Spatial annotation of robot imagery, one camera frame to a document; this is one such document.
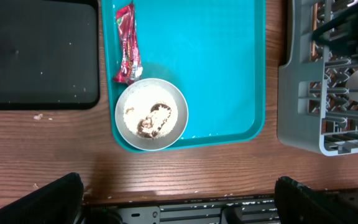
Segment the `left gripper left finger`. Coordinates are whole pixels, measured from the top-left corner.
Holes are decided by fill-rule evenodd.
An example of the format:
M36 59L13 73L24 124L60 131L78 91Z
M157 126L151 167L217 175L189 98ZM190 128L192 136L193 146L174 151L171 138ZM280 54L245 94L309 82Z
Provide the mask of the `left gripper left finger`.
M83 192L80 175L71 172L0 208L0 223L73 223L81 210Z

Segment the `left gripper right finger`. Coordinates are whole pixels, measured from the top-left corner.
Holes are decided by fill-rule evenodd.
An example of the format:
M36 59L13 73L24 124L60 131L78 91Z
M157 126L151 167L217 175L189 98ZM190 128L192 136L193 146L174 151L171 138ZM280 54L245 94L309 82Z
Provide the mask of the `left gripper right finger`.
M281 223L358 224L358 189L315 191L283 176L274 202Z

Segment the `bowl with rice leftovers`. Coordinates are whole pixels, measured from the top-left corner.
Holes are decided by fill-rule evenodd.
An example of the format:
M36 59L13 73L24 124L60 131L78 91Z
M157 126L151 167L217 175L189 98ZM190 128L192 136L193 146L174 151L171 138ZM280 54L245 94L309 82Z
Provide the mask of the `bowl with rice leftovers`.
M168 81L146 78L127 87L114 111L118 133L141 151L172 146L185 132L189 110L183 93Z

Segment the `red snack wrapper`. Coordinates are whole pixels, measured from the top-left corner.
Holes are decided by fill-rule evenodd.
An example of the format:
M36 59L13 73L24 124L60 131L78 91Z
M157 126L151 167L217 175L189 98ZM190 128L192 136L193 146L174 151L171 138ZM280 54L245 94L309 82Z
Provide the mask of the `red snack wrapper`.
M116 12L122 60L113 80L131 85L142 78L143 66L137 41L135 5L133 2Z

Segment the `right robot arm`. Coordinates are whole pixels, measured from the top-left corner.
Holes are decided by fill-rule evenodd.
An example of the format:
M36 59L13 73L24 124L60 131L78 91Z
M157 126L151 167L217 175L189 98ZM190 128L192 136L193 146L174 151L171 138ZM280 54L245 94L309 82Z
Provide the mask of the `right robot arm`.
M334 54L358 59L358 3L313 31L312 40Z

